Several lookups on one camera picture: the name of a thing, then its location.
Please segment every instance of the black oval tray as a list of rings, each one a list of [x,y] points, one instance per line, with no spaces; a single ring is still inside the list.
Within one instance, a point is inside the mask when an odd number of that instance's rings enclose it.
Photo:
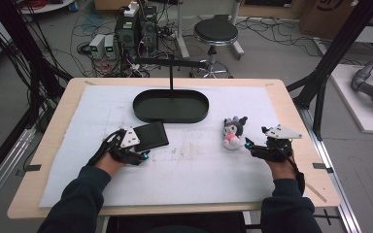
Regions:
[[[187,89],[150,89],[133,102],[135,116],[144,122],[196,123],[207,116],[209,107],[204,94]]]

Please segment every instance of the human hand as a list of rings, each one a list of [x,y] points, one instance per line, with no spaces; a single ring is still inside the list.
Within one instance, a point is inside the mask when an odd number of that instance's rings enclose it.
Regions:
[[[294,161],[293,159],[294,153],[292,151],[292,155],[289,157],[290,160]],[[292,165],[285,160],[284,162],[271,162],[265,160],[266,164],[268,164],[269,168],[271,169],[272,178],[275,180],[277,179],[295,179],[296,175],[295,171],[293,170]]]
[[[120,163],[120,162],[114,160],[108,152],[106,152],[95,163],[95,167],[104,170],[111,177],[113,177],[115,175],[115,173],[119,170],[119,168],[123,167],[124,165],[125,165],[124,163]]]

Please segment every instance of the metal stool legs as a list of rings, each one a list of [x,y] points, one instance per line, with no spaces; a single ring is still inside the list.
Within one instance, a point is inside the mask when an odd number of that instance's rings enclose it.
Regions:
[[[207,68],[192,68],[189,75],[192,78],[232,78],[228,68],[224,64],[216,61],[216,54],[217,51],[215,46],[211,46],[208,50],[208,55],[210,56],[210,59],[201,60],[201,62],[207,64]]]

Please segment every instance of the person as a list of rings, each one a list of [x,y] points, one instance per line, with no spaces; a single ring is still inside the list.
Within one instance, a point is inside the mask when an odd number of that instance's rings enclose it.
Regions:
[[[266,161],[266,163],[271,169],[275,189],[271,197],[262,201],[260,220],[262,232],[321,232],[313,217],[315,207],[310,199],[302,197],[295,179],[295,172],[289,162]],[[124,166],[123,163],[115,161],[108,153],[105,153],[94,166],[83,167],[78,177],[65,187],[61,199],[52,207],[38,232],[95,232],[96,218],[103,205],[102,191],[122,166]],[[220,223],[219,230],[208,231],[192,225],[160,224],[147,232],[238,232],[238,230],[230,230],[230,228],[239,227],[235,224],[240,223],[235,213],[214,215],[199,214],[178,217],[189,219],[199,216],[202,222],[207,220],[211,222],[216,219]],[[131,219],[142,221],[143,217],[134,216]],[[134,228],[129,228],[127,231],[136,232],[136,221],[123,221],[124,228],[130,227],[131,224]]]

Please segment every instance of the stuffed animal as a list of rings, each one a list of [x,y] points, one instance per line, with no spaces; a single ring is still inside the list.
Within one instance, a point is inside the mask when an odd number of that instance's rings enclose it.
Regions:
[[[226,118],[223,121],[223,146],[229,150],[237,150],[241,148],[241,136],[244,132],[244,125],[247,122],[247,117],[233,119]]]

